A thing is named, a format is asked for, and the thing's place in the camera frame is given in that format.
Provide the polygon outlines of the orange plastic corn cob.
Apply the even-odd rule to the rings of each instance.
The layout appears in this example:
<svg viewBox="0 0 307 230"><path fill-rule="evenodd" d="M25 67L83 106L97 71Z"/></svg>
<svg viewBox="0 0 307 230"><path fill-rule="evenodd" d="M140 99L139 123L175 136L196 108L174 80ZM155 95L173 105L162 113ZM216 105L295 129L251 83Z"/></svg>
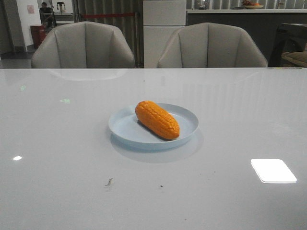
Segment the orange plastic corn cob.
<svg viewBox="0 0 307 230"><path fill-rule="evenodd" d="M173 140L180 135L177 120L165 109L152 101L139 102L135 108L138 120L161 138Z"/></svg>

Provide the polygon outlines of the light blue round plate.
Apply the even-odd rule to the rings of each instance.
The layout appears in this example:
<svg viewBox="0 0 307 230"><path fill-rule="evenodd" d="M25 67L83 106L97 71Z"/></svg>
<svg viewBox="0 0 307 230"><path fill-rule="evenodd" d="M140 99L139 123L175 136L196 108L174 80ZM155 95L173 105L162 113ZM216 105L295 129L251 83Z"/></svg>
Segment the light blue round plate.
<svg viewBox="0 0 307 230"><path fill-rule="evenodd" d="M113 136L126 146L166 150L187 143L198 129L199 120L186 108L143 101L114 113L108 126Z"/></svg>

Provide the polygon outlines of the right grey upholstered chair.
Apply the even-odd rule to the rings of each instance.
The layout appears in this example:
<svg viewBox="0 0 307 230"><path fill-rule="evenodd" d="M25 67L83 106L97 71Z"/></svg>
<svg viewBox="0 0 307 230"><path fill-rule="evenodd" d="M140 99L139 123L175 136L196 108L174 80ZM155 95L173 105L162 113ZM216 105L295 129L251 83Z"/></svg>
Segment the right grey upholstered chair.
<svg viewBox="0 0 307 230"><path fill-rule="evenodd" d="M268 63L244 29L218 23L185 26L172 33L157 67L265 68Z"/></svg>

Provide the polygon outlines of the grey upholstered chair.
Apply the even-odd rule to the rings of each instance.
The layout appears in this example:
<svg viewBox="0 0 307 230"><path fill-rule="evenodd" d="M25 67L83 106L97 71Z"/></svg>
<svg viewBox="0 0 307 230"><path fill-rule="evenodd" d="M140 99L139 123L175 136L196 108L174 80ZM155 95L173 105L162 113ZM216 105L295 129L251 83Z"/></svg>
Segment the grey upholstered chair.
<svg viewBox="0 0 307 230"><path fill-rule="evenodd" d="M244 29L218 23L185 26L172 33L157 67L265 68L268 63Z"/></svg>
<svg viewBox="0 0 307 230"><path fill-rule="evenodd" d="M121 30L94 22L55 27L31 59L34 69L130 69L134 65Z"/></svg>

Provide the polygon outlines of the white cabinet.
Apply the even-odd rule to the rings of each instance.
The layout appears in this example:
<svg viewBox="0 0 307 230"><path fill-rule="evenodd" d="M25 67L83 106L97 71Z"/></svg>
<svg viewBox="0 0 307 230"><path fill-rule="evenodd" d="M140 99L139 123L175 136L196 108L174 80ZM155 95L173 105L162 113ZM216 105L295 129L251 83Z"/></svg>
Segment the white cabinet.
<svg viewBox="0 0 307 230"><path fill-rule="evenodd" d="M143 56L146 69L156 68L171 34L185 25L185 0L143 1Z"/></svg>

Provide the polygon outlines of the left grey upholstered chair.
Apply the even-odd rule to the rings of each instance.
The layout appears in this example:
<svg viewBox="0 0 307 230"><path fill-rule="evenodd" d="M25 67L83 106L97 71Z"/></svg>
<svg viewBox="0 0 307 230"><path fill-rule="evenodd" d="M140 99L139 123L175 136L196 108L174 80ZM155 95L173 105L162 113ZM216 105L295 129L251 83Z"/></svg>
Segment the left grey upholstered chair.
<svg viewBox="0 0 307 230"><path fill-rule="evenodd" d="M31 59L34 69L130 69L134 65L121 30L94 22L55 27Z"/></svg>

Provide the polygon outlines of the red barrier belt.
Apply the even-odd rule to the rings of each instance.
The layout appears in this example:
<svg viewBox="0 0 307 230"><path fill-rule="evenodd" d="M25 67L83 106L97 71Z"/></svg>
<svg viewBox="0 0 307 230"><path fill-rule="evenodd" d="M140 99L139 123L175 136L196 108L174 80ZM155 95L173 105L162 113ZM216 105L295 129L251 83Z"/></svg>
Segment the red barrier belt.
<svg viewBox="0 0 307 230"><path fill-rule="evenodd" d="M134 16L134 12L129 13L115 13L115 14L82 14L82 18L117 18L117 17L130 17Z"/></svg>

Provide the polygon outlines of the red trash bin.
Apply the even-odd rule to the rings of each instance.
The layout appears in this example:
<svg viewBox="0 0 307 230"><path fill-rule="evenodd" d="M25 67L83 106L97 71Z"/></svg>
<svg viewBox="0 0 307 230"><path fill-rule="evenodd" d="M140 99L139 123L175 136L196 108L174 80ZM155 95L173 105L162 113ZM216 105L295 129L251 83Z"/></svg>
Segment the red trash bin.
<svg viewBox="0 0 307 230"><path fill-rule="evenodd" d="M38 48L43 40L46 38L46 32L43 25L31 25L30 26L32 40L34 48Z"/></svg>

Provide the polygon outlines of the dark grey counter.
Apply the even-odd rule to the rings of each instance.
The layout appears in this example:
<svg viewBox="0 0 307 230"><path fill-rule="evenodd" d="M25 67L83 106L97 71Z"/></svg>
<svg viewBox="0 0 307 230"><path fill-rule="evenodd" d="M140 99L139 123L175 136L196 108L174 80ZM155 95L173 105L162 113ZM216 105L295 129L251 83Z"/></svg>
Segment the dark grey counter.
<svg viewBox="0 0 307 230"><path fill-rule="evenodd" d="M278 27L283 23L307 23L306 9L255 9L255 10L187 10L186 25L219 23L246 30L266 57L270 67L281 66L280 47L275 41Z"/></svg>

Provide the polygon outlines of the fruit bowl on counter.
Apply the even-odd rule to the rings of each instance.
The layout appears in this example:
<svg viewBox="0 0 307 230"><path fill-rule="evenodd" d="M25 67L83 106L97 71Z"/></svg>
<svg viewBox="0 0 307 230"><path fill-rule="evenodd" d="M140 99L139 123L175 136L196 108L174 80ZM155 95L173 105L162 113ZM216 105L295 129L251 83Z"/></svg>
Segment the fruit bowl on counter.
<svg viewBox="0 0 307 230"><path fill-rule="evenodd" d="M242 7L244 7L245 9L261 9L261 8L264 7L264 6L261 5L260 3L254 2L254 1L251 1L251 0L243 0L243 1L241 2L241 5L242 5Z"/></svg>

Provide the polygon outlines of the seated person in black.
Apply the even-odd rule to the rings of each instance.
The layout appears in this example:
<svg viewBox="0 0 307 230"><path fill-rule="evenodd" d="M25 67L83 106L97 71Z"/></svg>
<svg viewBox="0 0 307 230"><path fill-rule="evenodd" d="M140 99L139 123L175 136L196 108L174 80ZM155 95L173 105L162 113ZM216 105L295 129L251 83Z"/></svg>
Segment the seated person in black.
<svg viewBox="0 0 307 230"><path fill-rule="evenodd" d="M57 26L53 7L48 7L46 2L42 2L39 13L41 23L46 29Z"/></svg>

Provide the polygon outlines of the dark wooden chair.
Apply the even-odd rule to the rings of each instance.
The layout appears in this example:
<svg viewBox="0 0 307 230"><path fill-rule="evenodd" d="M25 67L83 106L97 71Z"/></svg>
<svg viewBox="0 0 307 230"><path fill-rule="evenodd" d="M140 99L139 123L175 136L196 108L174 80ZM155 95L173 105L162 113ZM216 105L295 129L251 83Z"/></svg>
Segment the dark wooden chair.
<svg viewBox="0 0 307 230"><path fill-rule="evenodd" d="M275 34L273 50L269 59L269 67L281 67L284 52L305 51L307 44L307 25L301 23L282 23Z"/></svg>

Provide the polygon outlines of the beige seat cushion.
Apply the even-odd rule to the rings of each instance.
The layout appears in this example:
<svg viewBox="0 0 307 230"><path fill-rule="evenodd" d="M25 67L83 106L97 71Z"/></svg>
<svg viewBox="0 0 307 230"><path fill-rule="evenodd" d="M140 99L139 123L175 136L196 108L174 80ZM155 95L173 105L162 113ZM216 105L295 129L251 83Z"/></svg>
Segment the beige seat cushion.
<svg viewBox="0 0 307 230"><path fill-rule="evenodd" d="M281 54L284 63L291 67L307 67L307 52L284 52Z"/></svg>

